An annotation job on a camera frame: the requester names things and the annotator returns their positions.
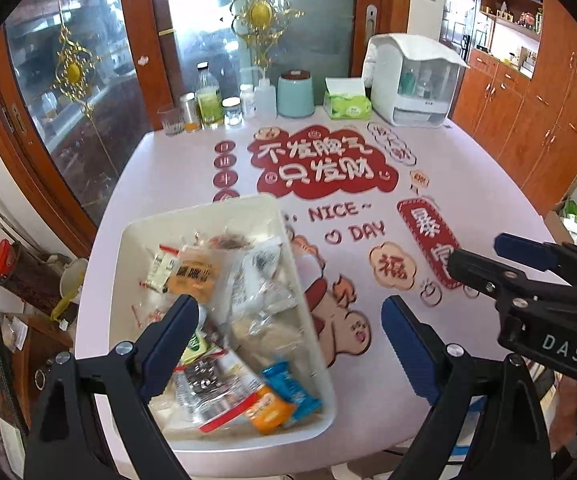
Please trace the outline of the large pale blue snack bag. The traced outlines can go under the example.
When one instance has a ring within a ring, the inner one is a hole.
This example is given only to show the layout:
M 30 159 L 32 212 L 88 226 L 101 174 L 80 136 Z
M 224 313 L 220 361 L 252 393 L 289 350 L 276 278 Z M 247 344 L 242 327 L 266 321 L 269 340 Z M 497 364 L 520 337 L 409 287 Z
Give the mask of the large pale blue snack bag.
M 210 434 L 243 415 L 264 383 L 231 349 L 214 349 L 178 366 L 148 404 L 162 430 Z

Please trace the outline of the small blue snack packet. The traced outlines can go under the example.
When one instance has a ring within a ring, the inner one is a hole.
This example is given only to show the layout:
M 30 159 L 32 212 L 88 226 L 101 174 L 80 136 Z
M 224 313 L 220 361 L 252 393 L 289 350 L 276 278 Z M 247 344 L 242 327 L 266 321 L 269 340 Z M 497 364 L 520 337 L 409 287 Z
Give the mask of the small blue snack packet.
M 295 410 L 288 420 L 289 425 L 302 422 L 322 408 L 322 401 L 313 396 L 291 372 L 287 361 L 278 361 L 261 371 L 264 381 L 271 389 L 278 393 L 280 398 L 295 406 Z

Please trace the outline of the orange pastry clear packet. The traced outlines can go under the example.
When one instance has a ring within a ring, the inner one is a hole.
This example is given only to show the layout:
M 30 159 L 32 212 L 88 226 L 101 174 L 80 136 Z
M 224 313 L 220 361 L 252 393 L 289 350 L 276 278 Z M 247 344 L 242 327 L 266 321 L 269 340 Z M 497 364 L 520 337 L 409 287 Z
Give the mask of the orange pastry clear packet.
M 167 292 L 190 295 L 199 304 L 209 304 L 220 278 L 224 252 L 214 248 L 182 248 L 179 263 L 167 280 Z

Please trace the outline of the walnut cake clear packet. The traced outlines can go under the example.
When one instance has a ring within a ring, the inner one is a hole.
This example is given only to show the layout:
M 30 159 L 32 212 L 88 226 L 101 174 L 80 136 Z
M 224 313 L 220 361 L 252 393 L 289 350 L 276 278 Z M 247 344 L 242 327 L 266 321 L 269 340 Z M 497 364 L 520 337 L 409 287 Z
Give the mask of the walnut cake clear packet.
M 228 323 L 232 347 L 257 370 L 307 356 L 307 341 L 294 309 L 245 312 Z

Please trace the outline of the white snack bag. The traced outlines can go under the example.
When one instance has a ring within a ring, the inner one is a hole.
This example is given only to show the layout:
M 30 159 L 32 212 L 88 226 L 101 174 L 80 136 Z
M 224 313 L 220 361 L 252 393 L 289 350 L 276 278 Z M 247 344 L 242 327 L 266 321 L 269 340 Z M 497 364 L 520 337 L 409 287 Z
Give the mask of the white snack bag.
M 275 273 L 278 271 L 282 243 L 271 237 L 243 252 L 234 273 L 231 308 L 233 314 L 269 308 L 278 297 Z

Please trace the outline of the orange oats snack packet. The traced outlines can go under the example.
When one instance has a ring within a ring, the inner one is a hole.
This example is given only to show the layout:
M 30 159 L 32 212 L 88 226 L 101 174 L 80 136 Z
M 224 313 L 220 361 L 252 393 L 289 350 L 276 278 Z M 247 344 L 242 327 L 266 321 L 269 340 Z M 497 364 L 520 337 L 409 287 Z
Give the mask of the orange oats snack packet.
M 245 416 L 260 434 L 273 434 L 291 419 L 296 408 L 295 404 L 283 400 L 269 386 L 262 386 Z

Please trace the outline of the red cookies packet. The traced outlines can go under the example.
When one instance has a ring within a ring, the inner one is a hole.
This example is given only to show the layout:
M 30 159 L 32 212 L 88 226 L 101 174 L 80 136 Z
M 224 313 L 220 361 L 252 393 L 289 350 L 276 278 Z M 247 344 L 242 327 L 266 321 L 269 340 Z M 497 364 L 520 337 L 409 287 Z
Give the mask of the red cookies packet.
M 146 278 L 140 282 L 140 285 L 153 292 L 165 294 L 168 290 L 167 282 L 177 269 L 178 263 L 179 250 L 177 248 L 159 245 Z

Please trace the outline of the pink printed table mat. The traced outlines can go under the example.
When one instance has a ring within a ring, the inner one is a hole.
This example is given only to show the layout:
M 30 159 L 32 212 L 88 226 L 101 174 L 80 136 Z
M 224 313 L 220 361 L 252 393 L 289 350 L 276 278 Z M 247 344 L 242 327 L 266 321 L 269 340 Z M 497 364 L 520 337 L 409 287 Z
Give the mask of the pink printed table mat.
M 403 296 L 422 321 L 474 356 L 503 356 L 493 302 L 441 274 L 413 209 L 437 220 L 442 240 L 486 257 L 502 233 L 551 237 L 505 170 L 452 122 L 405 128 L 379 118 L 332 122 L 320 112 L 278 127 L 273 138 L 254 125 L 144 136 L 110 198 L 84 280 L 80 358 L 102 356 L 136 335 L 139 286 L 126 269 L 146 266 L 154 245 L 180 236 L 177 210 L 246 211 L 246 197 L 256 193 L 281 209 L 332 378 L 335 414 L 306 440 L 290 431 L 242 444 L 178 445 L 183 467 L 197 477 L 294 474 L 412 437 L 429 408 L 382 330 L 388 296 Z

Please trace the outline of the cream plastic storage bin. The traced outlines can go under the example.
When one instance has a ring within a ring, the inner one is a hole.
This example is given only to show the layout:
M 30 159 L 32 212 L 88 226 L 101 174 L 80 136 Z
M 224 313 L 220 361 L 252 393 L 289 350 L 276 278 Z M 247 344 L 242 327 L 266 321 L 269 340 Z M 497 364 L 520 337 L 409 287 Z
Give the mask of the cream plastic storage bin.
M 147 326 L 161 320 L 180 296 L 170 292 L 159 294 L 140 285 L 146 278 L 159 245 L 177 248 L 179 252 L 185 247 L 219 249 L 224 252 L 226 260 L 210 303 L 198 304 L 197 330 L 212 343 L 209 351 L 233 350 L 259 376 L 264 386 L 269 385 L 261 375 L 263 368 L 254 368 L 232 347 L 228 323 L 233 315 L 238 315 L 233 314 L 231 308 L 238 262 L 246 249 L 271 237 L 279 237 L 282 243 L 279 268 L 274 277 L 278 297 L 269 308 L 261 311 L 279 313 L 295 310 L 304 330 L 308 351 L 304 359 L 288 364 L 298 382 L 317 396 L 323 406 L 302 422 L 295 425 L 286 422 L 273 434 L 260 434 L 245 413 L 210 434 L 197 430 L 162 430 L 170 446 L 177 452 L 256 451 L 318 437 L 332 425 L 336 415 L 332 379 L 320 350 L 308 302 L 299 284 L 289 234 L 275 198 L 269 195 L 240 197 L 155 214 L 130 223 L 122 232 L 110 304 L 110 342 L 118 344 L 124 340 L 135 340 Z

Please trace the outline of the green tissue box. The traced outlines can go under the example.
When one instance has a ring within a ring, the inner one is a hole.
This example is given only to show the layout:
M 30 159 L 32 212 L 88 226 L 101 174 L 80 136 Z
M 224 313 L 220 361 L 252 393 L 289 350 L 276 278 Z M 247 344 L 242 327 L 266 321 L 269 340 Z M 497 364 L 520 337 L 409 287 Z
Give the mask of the green tissue box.
M 331 119 L 368 119 L 372 114 L 361 78 L 325 79 L 323 107 Z

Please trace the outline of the teal canister brown lid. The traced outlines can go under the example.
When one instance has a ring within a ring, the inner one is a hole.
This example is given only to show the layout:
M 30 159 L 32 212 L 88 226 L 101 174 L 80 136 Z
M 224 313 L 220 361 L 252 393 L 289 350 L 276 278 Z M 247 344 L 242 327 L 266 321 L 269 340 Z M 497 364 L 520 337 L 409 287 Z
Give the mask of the teal canister brown lid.
M 278 113 L 287 118 L 305 118 L 315 112 L 313 80 L 308 70 L 287 70 L 278 79 Z

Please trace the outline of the white pill bottle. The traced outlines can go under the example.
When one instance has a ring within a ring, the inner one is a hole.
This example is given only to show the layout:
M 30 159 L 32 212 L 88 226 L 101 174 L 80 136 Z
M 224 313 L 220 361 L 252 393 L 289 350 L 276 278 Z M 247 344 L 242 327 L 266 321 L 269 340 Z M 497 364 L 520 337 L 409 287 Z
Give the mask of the white pill bottle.
M 240 84 L 242 114 L 245 119 L 256 117 L 255 88 L 253 84 Z

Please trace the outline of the clear drinking glass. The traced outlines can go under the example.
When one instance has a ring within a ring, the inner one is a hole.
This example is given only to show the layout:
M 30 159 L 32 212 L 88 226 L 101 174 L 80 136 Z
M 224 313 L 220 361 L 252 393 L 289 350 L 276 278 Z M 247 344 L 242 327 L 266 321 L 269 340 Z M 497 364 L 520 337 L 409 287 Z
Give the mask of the clear drinking glass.
M 162 131 L 166 136 L 177 136 L 184 131 L 184 121 L 177 106 L 167 105 L 159 107 L 158 118 L 162 124 Z

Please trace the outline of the metal tin can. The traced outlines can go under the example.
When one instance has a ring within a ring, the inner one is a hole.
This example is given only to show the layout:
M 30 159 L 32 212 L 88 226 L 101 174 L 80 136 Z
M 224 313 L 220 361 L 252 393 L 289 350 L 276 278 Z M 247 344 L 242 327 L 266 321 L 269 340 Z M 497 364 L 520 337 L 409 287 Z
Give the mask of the metal tin can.
M 180 96 L 179 106 L 184 130 L 186 132 L 194 132 L 202 129 L 202 119 L 200 119 L 195 93 L 188 92 Z

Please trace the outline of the wooden cabinet wall unit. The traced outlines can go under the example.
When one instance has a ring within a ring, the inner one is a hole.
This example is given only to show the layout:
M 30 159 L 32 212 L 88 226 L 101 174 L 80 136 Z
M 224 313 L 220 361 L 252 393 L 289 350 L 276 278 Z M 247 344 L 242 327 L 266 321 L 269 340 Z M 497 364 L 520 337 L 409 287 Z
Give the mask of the wooden cabinet wall unit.
M 538 48 L 474 47 L 453 122 L 546 214 L 577 179 L 577 23 L 559 0 L 481 0 L 479 13 Z

